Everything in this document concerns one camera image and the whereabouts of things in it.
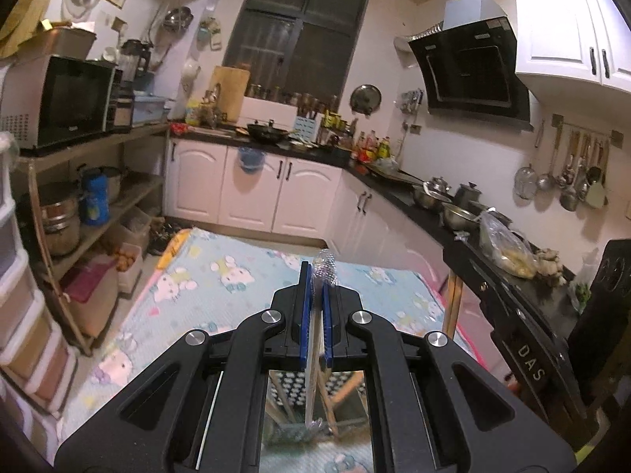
metal shelf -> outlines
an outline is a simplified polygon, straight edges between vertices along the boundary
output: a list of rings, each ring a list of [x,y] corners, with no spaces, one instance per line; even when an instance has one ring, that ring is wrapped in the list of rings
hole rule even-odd
[[[161,176],[134,172],[128,174],[121,186],[120,199],[110,205],[110,219],[99,226],[82,224],[81,238],[77,249],[65,257],[52,259],[52,274],[55,280],[59,281],[115,222],[118,222],[128,210],[137,205],[152,190],[158,188],[162,182]],[[42,261],[37,262],[35,268],[45,278],[48,278],[46,267]]]
[[[163,134],[168,129],[168,123],[152,124],[140,126],[132,129],[128,134],[114,134],[103,138],[96,138],[90,142],[76,144],[60,151],[47,154],[46,156],[20,156],[17,170],[27,173],[31,165],[36,173],[44,172],[56,165],[70,161],[73,158],[84,156],[85,154],[103,151],[113,145],[118,145],[138,138],[145,138],[155,134]]]

blue container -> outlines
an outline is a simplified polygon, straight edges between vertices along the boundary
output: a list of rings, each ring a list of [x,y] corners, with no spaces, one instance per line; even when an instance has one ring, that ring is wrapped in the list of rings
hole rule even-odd
[[[107,177],[104,174],[84,176],[81,180],[84,199],[81,202],[81,221],[87,225],[102,225],[110,219],[107,202]]]

black countertop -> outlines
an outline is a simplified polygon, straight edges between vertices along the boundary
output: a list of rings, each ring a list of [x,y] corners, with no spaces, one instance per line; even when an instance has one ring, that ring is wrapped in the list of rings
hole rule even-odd
[[[201,142],[212,142],[232,147],[247,146],[266,153],[278,154],[289,158],[305,159],[343,168],[364,183],[368,188],[374,190],[380,196],[384,197],[384,199],[396,206],[443,247],[452,243],[454,240],[454,234],[440,225],[438,215],[419,208],[414,204],[411,191],[407,188],[407,186],[384,181],[382,178],[376,177],[361,164],[349,166],[348,159],[335,156],[326,149],[296,151],[291,148],[289,143],[281,145],[267,145],[255,142],[245,136],[230,138],[197,132],[188,132],[187,134],[180,135],[178,138],[185,140],[198,140]],[[472,244],[472,246],[477,247],[478,236],[472,235],[469,238],[469,243]],[[493,266],[493,269],[499,276],[512,286],[515,286],[525,299],[539,310],[539,312],[545,317],[548,324],[550,324],[554,333],[563,338],[567,338],[569,336],[570,332],[576,325],[578,315],[572,308],[572,303],[570,303],[570,299],[567,295],[566,286],[550,288],[542,281],[538,281],[536,279],[529,281],[527,279],[512,276],[508,272],[494,266],[490,260],[489,263]]]

clear plastic bag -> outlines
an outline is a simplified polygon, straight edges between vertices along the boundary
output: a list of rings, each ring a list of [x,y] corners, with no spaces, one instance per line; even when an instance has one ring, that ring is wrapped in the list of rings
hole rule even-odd
[[[589,253],[583,254],[583,266],[567,287],[572,306],[579,314],[583,312],[591,297],[589,287],[596,277],[598,265],[598,247],[596,247]]]
[[[532,279],[537,273],[537,262],[528,243],[488,212],[482,213],[480,219],[480,246],[484,254],[509,274]]]

white wall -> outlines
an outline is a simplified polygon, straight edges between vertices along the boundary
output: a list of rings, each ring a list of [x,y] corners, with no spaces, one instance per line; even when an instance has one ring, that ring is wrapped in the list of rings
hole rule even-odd
[[[431,0],[419,6],[416,31],[429,28],[443,18],[447,0]],[[495,0],[507,13],[517,29],[515,0]],[[398,91],[425,87],[418,65],[406,69]],[[458,186],[471,181],[477,183],[482,202],[497,206],[514,221],[515,227],[526,233],[537,246],[561,251],[562,260],[573,271],[581,266],[581,255],[594,246],[602,249],[611,238],[631,237],[631,221],[624,216],[631,199],[631,132],[626,133],[625,151],[613,148],[608,172],[608,199],[603,210],[581,205],[576,213],[564,210],[559,202],[559,191],[539,194],[532,202],[523,201],[512,193],[513,176],[517,169],[532,161],[538,173],[547,172],[550,164],[555,131],[550,126],[553,108],[542,107],[531,98],[531,122],[538,129],[546,118],[544,139],[539,151],[534,149],[536,133],[516,132],[512,129],[469,119],[450,119],[430,116],[427,103],[418,116],[422,125],[420,135],[406,139],[403,170],[428,179],[443,176]],[[604,133],[611,126],[585,116],[566,115],[566,121]],[[400,126],[400,114],[393,115],[390,127]],[[569,132],[566,131],[556,162],[561,169]]]
[[[244,0],[219,0],[215,17],[222,25],[223,49],[219,52],[205,50],[200,53],[201,73],[193,89],[192,97],[200,99],[208,89],[213,69],[221,65],[230,34],[235,26]],[[399,53],[392,46],[396,35],[410,34],[416,29],[414,20],[418,7],[410,0],[368,0],[364,23],[357,39],[346,84],[342,91],[340,113],[351,121],[349,99],[355,87],[372,84],[381,91],[381,108],[370,118],[359,116],[358,129],[369,132],[374,129],[385,136],[388,129],[403,64]]]
[[[176,39],[176,42],[181,41],[187,44],[186,50],[188,50],[188,45],[190,45],[192,40],[192,34],[199,20],[199,14],[203,8],[204,1],[205,0],[182,0],[181,2],[182,5],[190,6],[194,15],[197,14],[196,21],[189,28],[187,35]],[[119,9],[107,0],[101,0],[98,5],[92,9],[90,15],[84,19],[86,21],[95,21],[96,23],[95,33],[97,34],[97,40],[94,42],[88,58],[100,58],[105,47],[116,46],[118,34],[114,30],[111,30],[110,27],[114,16],[127,22],[128,28],[125,38],[143,39],[147,27],[149,27],[159,7],[163,6],[163,8],[166,9],[167,7],[176,5],[177,0],[125,0],[122,9]],[[45,17],[50,20],[68,19],[68,16],[62,15],[62,0],[50,0]],[[156,54],[157,60],[160,58],[160,53],[161,52],[158,52]],[[169,53],[169,61],[174,61],[176,56],[172,49],[171,53]]]

